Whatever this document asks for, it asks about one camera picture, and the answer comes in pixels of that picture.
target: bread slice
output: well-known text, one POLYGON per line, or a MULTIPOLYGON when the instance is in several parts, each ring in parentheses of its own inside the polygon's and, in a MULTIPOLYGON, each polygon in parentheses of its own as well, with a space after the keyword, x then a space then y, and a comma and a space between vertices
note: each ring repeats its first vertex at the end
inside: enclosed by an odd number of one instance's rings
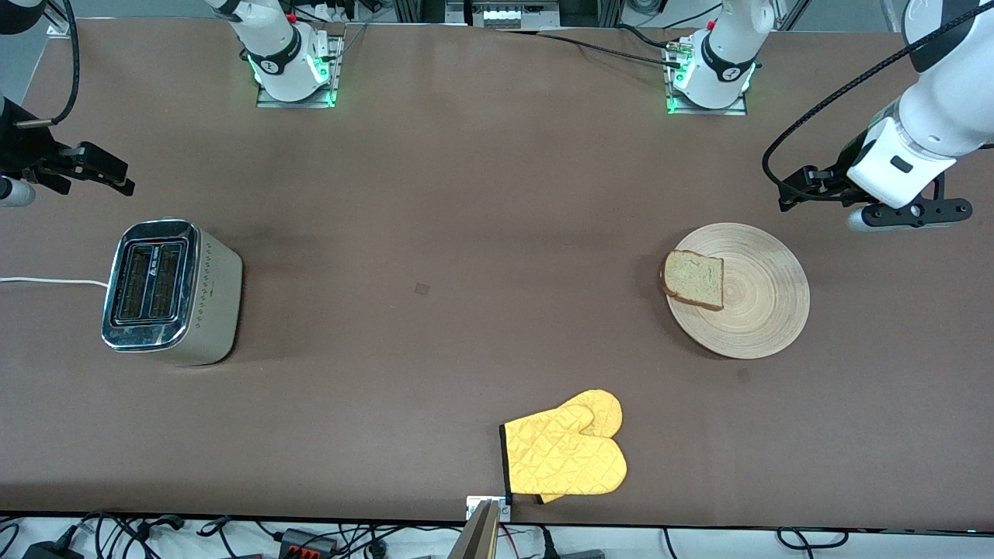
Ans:
POLYGON ((725 308, 725 261, 693 251, 671 251, 659 270, 660 287, 671 297, 710 310, 725 308))

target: mounting plate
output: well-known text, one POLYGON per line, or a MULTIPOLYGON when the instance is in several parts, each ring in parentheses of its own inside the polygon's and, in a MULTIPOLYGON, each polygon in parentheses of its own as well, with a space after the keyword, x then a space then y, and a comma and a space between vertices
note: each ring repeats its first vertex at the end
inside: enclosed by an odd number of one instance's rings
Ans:
MULTIPOLYGON (((662 49, 663 60, 675 62, 681 68, 663 67, 663 82, 666 83, 666 111, 669 114, 714 114, 720 116, 745 116, 746 115, 746 92, 739 94, 736 102, 725 108, 704 108, 689 100, 686 95, 673 87, 674 82, 683 80, 691 71, 694 64, 694 46, 690 37, 681 37, 679 46, 675 49, 662 49)), ((745 89, 748 90, 748 81, 745 82, 745 89)))
POLYGON ((339 35, 329 36, 327 32, 315 32, 318 38, 318 59, 327 57, 328 62, 314 61, 314 72, 330 76, 328 82, 311 95, 298 101, 281 101, 266 93, 262 85, 258 87, 255 106, 259 108, 330 108, 338 98, 338 80, 342 75, 342 54, 345 42, 339 35))
POLYGON ((511 521, 511 505, 507 503, 507 497, 505 496, 490 497, 490 496, 475 496, 475 495, 470 495, 466 497, 466 520, 469 520, 469 517, 472 516, 473 512, 476 510, 476 507, 479 506, 480 502, 484 500, 496 500, 500 502, 500 517, 498 518, 498 520, 500 520, 500 522, 502 523, 511 521))

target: toaster power cord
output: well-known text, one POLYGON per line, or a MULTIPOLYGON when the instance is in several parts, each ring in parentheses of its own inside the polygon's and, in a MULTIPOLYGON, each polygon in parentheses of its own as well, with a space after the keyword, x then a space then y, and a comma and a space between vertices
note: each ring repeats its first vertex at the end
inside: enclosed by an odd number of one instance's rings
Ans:
POLYGON ((104 289, 110 288, 110 285, 108 285, 106 281, 97 281, 96 279, 0 278, 0 283, 8 281, 29 281, 32 283, 86 283, 90 285, 99 285, 104 289))

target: wooden plate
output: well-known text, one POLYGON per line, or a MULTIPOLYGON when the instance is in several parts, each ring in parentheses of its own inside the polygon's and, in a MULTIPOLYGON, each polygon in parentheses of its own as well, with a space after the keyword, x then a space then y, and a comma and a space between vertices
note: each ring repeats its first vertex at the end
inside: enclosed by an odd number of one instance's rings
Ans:
POLYGON ((727 357, 757 359, 787 347, 804 329, 811 302, 807 277, 773 235, 739 223, 716 223, 694 231, 676 248, 725 259, 723 310, 666 297, 680 326, 704 347, 727 357))

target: yellow oven mitt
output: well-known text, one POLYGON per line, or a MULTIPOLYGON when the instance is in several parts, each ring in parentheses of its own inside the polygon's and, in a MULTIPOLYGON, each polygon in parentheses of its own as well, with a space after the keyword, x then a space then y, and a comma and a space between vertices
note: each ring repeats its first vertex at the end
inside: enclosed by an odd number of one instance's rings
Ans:
POLYGON ((501 426, 504 484, 540 503, 565 494, 597 495, 621 485, 628 466, 613 437, 621 404, 608 392, 588 390, 555 410, 501 426))

